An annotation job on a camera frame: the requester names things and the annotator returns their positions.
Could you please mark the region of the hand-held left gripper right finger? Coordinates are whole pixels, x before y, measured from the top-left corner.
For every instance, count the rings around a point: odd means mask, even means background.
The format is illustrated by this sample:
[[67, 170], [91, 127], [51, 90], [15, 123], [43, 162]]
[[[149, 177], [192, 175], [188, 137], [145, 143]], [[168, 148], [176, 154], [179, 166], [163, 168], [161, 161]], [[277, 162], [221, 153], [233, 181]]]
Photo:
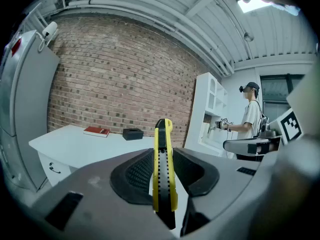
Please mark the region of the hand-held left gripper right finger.
[[250, 211], [239, 222], [232, 220], [248, 204], [240, 198], [258, 170], [257, 162], [174, 148], [173, 164], [181, 184], [179, 200], [184, 202], [178, 208], [183, 215], [181, 237], [231, 237], [228, 226], [238, 232], [247, 225]]

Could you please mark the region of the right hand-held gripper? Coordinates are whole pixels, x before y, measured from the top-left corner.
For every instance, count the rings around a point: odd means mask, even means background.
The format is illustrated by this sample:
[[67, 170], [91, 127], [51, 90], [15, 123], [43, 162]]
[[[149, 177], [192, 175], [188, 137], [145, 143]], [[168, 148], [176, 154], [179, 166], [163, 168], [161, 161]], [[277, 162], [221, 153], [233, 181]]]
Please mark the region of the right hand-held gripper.
[[275, 137], [225, 140], [223, 149], [243, 156], [263, 156], [301, 138], [320, 143], [320, 66], [314, 66], [289, 94], [290, 109], [268, 124]]

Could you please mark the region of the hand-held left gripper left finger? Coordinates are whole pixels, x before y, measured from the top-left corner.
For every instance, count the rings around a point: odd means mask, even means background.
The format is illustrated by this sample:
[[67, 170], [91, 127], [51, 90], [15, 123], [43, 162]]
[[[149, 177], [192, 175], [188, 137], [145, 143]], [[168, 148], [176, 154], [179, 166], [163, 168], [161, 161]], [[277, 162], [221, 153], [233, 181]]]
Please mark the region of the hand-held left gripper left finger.
[[78, 168], [33, 210], [61, 240], [174, 240], [153, 210], [154, 151], [143, 149]]

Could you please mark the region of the white shelf cabinet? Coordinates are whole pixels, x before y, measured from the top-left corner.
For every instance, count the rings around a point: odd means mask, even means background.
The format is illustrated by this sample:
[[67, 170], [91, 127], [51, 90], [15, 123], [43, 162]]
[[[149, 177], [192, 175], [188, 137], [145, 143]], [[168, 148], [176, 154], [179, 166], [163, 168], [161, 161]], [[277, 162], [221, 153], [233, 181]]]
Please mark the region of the white shelf cabinet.
[[216, 127], [216, 122], [228, 122], [228, 92], [209, 72], [198, 75], [193, 106], [184, 148], [228, 158], [223, 148], [228, 132]]

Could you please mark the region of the dark framed window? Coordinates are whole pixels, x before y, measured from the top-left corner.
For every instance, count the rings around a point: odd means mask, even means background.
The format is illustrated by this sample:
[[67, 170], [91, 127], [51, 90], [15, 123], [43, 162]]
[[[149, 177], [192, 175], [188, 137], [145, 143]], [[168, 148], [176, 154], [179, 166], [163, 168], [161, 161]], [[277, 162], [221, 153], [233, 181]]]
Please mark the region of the dark framed window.
[[277, 119], [291, 108], [287, 97], [304, 76], [304, 74], [287, 73], [260, 77], [263, 112], [269, 122]]

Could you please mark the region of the red hardcover book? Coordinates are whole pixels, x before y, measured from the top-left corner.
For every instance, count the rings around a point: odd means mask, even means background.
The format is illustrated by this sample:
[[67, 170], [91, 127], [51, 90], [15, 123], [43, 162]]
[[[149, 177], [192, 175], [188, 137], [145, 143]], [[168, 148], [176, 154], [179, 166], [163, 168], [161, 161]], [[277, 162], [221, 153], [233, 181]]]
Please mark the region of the red hardcover book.
[[89, 127], [87, 127], [86, 129], [83, 130], [83, 133], [85, 135], [106, 138], [109, 135], [110, 130], [106, 129], [106, 128], [89, 126]]

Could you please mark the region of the black tissue box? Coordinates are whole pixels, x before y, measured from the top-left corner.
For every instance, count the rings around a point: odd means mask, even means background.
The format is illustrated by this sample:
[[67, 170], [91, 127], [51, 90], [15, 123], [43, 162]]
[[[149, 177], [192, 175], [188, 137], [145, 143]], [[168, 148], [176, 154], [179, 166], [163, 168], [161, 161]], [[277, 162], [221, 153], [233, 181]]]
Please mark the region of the black tissue box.
[[122, 137], [126, 141], [141, 140], [144, 136], [144, 132], [138, 128], [124, 128]]

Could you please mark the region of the grey tall cabinet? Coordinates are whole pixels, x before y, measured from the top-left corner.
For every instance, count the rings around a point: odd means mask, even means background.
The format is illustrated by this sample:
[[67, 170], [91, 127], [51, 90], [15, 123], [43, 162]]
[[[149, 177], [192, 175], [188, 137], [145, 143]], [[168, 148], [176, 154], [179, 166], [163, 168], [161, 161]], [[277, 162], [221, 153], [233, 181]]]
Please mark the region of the grey tall cabinet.
[[[18, 51], [12, 46], [21, 38]], [[18, 35], [6, 47], [0, 66], [1, 162], [8, 178], [37, 192], [46, 179], [37, 151], [29, 142], [47, 133], [48, 102], [59, 57], [41, 43], [35, 30]]]

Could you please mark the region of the ceiling light panel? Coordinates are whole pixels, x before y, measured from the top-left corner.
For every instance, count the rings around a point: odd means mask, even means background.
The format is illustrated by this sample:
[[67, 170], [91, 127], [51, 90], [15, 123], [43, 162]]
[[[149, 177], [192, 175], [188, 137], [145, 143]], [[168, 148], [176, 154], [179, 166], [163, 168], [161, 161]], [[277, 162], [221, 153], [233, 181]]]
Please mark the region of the ceiling light panel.
[[271, 2], [264, 2], [262, 0], [250, 0], [249, 2], [244, 2], [244, 0], [239, 0], [237, 2], [243, 13], [248, 13], [257, 9], [271, 6]]

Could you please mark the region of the white ceiling pipe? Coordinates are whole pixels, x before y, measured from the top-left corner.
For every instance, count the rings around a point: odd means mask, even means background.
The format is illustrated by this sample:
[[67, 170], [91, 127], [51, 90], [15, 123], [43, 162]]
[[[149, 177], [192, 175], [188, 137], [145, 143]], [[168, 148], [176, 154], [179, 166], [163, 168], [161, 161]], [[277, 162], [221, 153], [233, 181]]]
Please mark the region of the white ceiling pipe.
[[151, 20], [193, 45], [200, 53], [210, 60], [224, 76], [230, 76], [235, 73], [233, 66], [223, 55], [215, 42], [194, 22], [167, 5], [162, 5], [160, 9], [165, 13], [169, 13], [176, 17], [177, 21], [174, 21], [160, 11], [156, 11], [147, 6], [121, 0], [79, 0], [71, 1], [65, 6], [66, 10], [79, 8], [109, 9]]

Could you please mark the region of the red sticker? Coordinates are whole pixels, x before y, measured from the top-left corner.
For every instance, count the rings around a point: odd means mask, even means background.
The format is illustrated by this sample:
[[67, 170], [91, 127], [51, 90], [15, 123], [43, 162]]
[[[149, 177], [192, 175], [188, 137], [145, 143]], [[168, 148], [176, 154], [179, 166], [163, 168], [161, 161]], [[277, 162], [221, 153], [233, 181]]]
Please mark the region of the red sticker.
[[13, 57], [15, 55], [15, 53], [18, 51], [20, 45], [21, 45], [21, 42], [22, 42], [22, 38], [20, 37], [16, 42], [15, 44], [12, 46], [11, 48], [11, 56]]

